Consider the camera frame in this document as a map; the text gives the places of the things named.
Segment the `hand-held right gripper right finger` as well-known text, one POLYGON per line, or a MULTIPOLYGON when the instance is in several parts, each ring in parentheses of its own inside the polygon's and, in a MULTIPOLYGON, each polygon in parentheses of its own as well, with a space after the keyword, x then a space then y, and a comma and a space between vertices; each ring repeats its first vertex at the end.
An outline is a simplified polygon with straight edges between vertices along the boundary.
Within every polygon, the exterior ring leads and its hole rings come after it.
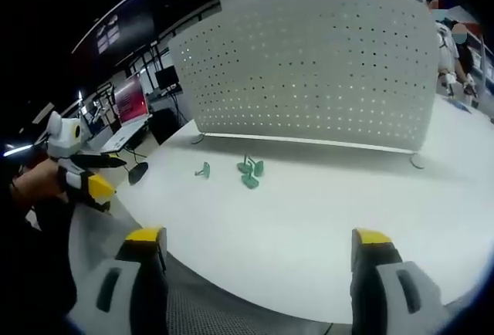
POLYGON ((352 334, 436 334, 451 319, 438 286, 391 239, 352 230, 352 334))

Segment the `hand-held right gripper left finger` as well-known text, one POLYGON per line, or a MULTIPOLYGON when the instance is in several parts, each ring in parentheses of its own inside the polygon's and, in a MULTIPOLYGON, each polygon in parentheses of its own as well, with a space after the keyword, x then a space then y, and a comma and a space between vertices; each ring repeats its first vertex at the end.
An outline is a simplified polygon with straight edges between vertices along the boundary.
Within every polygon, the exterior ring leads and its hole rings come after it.
POLYGON ((85 278, 68 315, 78 334, 168 334, 167 231, 140 228, 85 278))

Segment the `person's left hand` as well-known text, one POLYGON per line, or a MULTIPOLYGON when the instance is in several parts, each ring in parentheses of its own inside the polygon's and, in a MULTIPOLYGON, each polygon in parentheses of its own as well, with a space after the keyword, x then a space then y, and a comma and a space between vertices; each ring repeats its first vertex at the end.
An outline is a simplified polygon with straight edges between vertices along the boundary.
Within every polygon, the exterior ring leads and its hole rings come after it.
POLYGON ((50 159, 15 178, 9 188, 12 200, 23 218, 36 203, 64 194, 59 183, 59 165, 50 159))

